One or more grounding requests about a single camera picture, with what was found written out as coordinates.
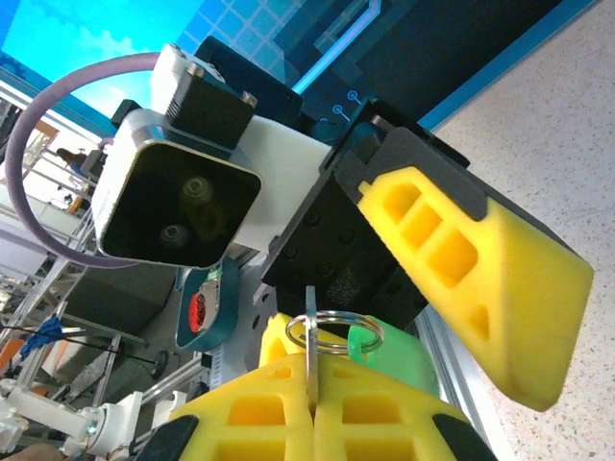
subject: terrazzo floor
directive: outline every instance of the terrazzo floor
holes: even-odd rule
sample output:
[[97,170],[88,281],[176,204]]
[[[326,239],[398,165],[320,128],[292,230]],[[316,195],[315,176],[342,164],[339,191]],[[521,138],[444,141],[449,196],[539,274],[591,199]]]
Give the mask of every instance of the terrazzo floor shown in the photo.
[[487,382],[519,461],[615,459],[615,1],[603,0],[438,135],[596,271],[559,403],[537,413]]

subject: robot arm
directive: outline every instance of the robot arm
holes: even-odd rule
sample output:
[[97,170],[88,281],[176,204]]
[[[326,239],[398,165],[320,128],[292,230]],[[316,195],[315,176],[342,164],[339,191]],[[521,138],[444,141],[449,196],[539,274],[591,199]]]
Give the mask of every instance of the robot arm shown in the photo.
[[77,456],[84,451],[121,460],[134,439],[142,394],[135,392],[117,404],[74,411],[46,399],[13,379],[0,381],[0,451],[15,449],[32,420],[68,435],[62,451]]

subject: metal frame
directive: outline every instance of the metal frame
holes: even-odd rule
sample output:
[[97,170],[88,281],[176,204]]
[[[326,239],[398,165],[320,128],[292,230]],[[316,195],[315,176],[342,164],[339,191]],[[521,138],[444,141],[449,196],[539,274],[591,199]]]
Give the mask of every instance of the metal frame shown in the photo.
[[435,364],[440,398],[465,413],[499,461],[516,460],[472,355],[430,305],[415,324]]
[[201,364],[200,356],[193,358],[165,379],[162,379],[145,391],[143,393],[141,406],[167,398],[173,391],[182,386],[186,386],[193,378],[206,370],[207,369]]

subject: metal rod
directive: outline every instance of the metal rod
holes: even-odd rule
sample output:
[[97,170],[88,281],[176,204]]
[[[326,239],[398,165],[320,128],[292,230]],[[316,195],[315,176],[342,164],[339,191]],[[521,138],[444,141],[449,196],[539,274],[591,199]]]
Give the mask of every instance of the metal rod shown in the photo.
[[[42,150],[42,153],[46,153],[46,152],[48,152],[48,153],[50,153],[50,154],[53,154],[53,151],[50,151],[49,149],[44,148],[44,149]],[[92,185],[92,186],[94,186],[94,187],[96,186],[96,182],[93,182],[93,181],[91,181],[91,180],[89,180],[89,179],[87,179],[87,178],[84,178],[84,177],[82,177],[82,176],[80,176],[80,175],[76,174],[76,173],[75,173],[73,170],[71,170],[71,169],[68,169],[68,168],[65,168],[65,167],[63,167],[63,166],[61,166],[61,165],[58,165],[55,161],[53,161],[53,160],[52,160],[52,159],[50,159],[50,158],[47,158],[47,157],[46,157],[46,156],[44,156],[43,154],[38,154],[38,158],[40,158],[40,159],[42,159],[42,160],[45,160],[45,161],[47,161],[48,163],[51,163],[51,164],[52,164],[52,165],[54,165],[56,168],[58,168],[58,169],[62,170],[64,173],[68,173],[70,176],[72,176],[72,177],[74,177],[74,178],[77,178],[79,181],[83,181],[83,182],[87,183],[88,185]]]
[[[17,217],[17,215],[15,214],[15,212],[12,210],[12,208],[8,207],[8,206],[4,206],[2,204],[0,204],[0,214],[4,214],[5,216],[8,216],[16,221],[19,221],[19,218]],[[51,226],[47,226],[45,224],[42,224],[43,228],[50,232],[51,234],[54,234],[54,236],[56,237],[62,237],[65,238],[67,240],[71,239],[70,234],[63,232],[61,230],[52,228]]]
[[61,317],[63,320],[67,320],[69,324],[74,324],[78,327],[83,328],[91,328],[94,330],[102,331],[104,333],[110,334],[112,336],[116,334],[121,334],[122,339],[128,340],[133,343],[137,343],[142,346],[148,346],[149,343],[138,336],[133,336],[132,334],[124,333],[122,331],[118,331],[117,329],[105,327],[104,325],[95,324],[94,322],[90,322],[89,320],[80,319],[79,317],[75,317],[74,315],[64,314]]
[[171,375],[167,376],[162,381],[150,387],[143,393],[141,406],[146,405],[150,401],[159,400],[167,397],[182,384],[202,373],[204,367],[201,365],[201,358],[193,358],[182,367],[178,368]]
[[9,279],[2,279],[1,277],[0,277],[0,285],[10,285],[14,289],[23,291],[25,293],[32,293],[32,291],[34,290],[34,286],[25,286],[22,283],[17,283],[16,281],[12,281]]
[[[111,348],[114,351],[117,351],[119,348],[119,343],[122,340],[121,334],[116,334],[111,341]],[[113,370],[113,363],[115,362],[115,354],[111,353],[111,351],[107,352],[107,362],[105,363],[105,373],[103,377],[98,381],[98,385],[96,386],[96,395],[94,395],[94,400],[92,402],[92,406],[99,406],[103,399],[105,398],[105,390],[107,389],[107,385],[109,384],[109,378],[111,377],[111,371]]]
[[118,350],[112,350],[112,349],[106,348],[105,346],[97,346],[95,344],[85,343],[84,341],[77,341],[76,339],[70,339],[70,338],[66,338],[64,336],[57,336],[55,334],[44,333],[42,331],[34,331],[34,330],[31,330],[31,329],[26,329],[26,328],[22,328],[22,327],[3,326],[3,328],[5,328],[5,329],[14,329],[16,331],[23,331],[24,333],[38,334],[40,336],[45,336],[47,338],[53,338],[56,341],[61,341],[62,340],[62,341],[66,341],[68,343],[81,344],[82,346],[86,346],[87,348],[97,349],[98,351],[103,351],[103,352],[114,353],[114,354],[117,354],[117,355],[121,355],[123,357],[128,357],[128,358],[132,358],[134,360],[139,360],[141,362],[149,363],[150,365],[157,365],[158,364],[158,362],[156,360],[150,360],[148,358],[143,358],[143,357],[139,357],[139,356],[136,356],[136,355],[132,355],[131,353],[120,352]]
[[32,172],[34,174],[36,174],[36,175],[41,176],[42,178],[46,179],[47,181],[51,181],[51,182],[53,182],[53,183],[55,183],[57,185],[60,185],[62,188],[68,190],[69,192],[72,192],[75,195],[78,195],[79,197],[81,197],[83,199],[86,199],[88,202],[90,202],[92,200],[92,198],[89,195],[84,194],[81,190],[74,189],[72,187],[67,186],[64,182],[58,181],[58,180],[52,178],[51,176],[48,176],[48,175],[45,175],[44,173],[41,173],[38,170],[32,170]]
[[21,269],[17,269],[16,267],[9,266],[7,264],[0,264],[0,268],[7,269],[11,272],[15,272],[17,274],[21,274],[22,276],[30,277],[31,279],[41,281],[44,277],[36,276],[34,274],[28,274],[27,272],[23,272]]

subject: yellow foam pad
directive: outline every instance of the yellow foam pad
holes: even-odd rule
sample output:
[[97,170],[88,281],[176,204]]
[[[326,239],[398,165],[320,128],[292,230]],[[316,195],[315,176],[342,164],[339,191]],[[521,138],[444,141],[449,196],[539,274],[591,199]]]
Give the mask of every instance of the yellow foam pad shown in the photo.
[[589,264],[490,197],[474,221],[415,167],[359,190],[360,211],[496,386],[536,410],[552,406],[591,288]]
[[180,461],[455,461],[433,421],[464,415],[349,360],[320,355],[312,416],[306,356],[282,357],[187,403],[199,423]]
[[[260,358],[258,360],[258,365],[260,367],[278,360],[279,358],[286,357],[289,354],[306,351],[290,341],[288,336],[286,336],[286,325],[288,325],[290,320],[291,317],[282,313],[278,313],[268,320],[267,328],[260,340]],[[295,337],[306,333],[305,327],[300,323],[295,324],[291,330]],[[340,338],[321,328],[318,329],[318,340],[327,343],[346,345],[346,340],[344,338]]]

